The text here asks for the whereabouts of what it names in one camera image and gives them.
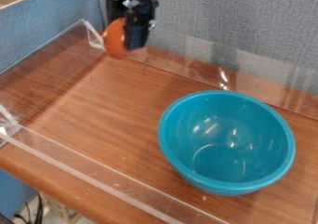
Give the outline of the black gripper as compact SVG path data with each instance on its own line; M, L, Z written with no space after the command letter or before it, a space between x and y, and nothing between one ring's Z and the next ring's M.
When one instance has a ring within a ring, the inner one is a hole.
M148 4L152 0L106 0L108 16L120 18L128 8ZM150 36L150 16L130 10L126 13L125 46L133 51L146 46Z

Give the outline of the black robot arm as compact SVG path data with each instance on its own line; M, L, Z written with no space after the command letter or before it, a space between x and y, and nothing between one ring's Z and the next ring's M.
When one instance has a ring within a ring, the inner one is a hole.
M106 0L108 20L113 23L122 18L126 22L125 47L129 51L142 48L156 27L158 0Z

